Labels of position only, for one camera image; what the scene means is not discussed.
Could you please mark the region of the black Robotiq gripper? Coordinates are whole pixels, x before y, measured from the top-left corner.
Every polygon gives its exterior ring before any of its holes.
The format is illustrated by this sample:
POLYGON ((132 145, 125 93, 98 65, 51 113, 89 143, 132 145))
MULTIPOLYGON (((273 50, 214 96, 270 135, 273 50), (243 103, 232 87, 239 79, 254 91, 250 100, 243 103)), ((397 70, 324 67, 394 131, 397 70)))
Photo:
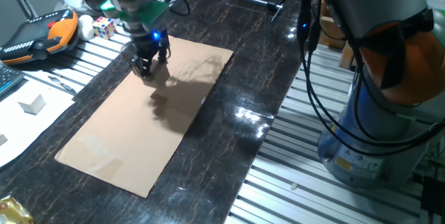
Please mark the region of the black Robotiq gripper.
POLYGON ((171 56, 170 40, 167 28, 154 29, 142 36, 132 36, 131 40, 136 48, 137 55, 129 59, 129 64, 133 73, 141 78, 151 77, 151 59, 158 54, 158 61, 166 63, 171 56))

